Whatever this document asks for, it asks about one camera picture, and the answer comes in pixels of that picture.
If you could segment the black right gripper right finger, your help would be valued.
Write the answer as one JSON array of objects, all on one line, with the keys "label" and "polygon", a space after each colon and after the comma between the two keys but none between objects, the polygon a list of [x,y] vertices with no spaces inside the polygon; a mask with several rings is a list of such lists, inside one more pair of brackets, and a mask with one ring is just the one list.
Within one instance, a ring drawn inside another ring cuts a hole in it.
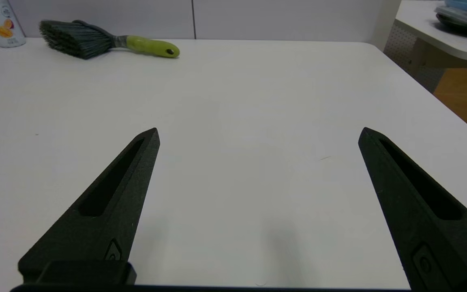
[{"label": "black right gripper right finger", "polygon": [[410,288],[467,292],[467,207],[384,134],[358,147]]}]

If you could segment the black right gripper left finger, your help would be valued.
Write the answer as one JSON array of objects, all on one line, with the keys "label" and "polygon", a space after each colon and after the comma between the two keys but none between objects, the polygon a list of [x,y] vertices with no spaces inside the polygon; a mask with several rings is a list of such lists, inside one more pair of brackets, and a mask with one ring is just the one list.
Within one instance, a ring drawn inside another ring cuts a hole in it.
[{"label": "black right gripper left finger", "polygon": [[24,284],[124,285],[129,255],[160,146],[138,134],[18,262]]}]

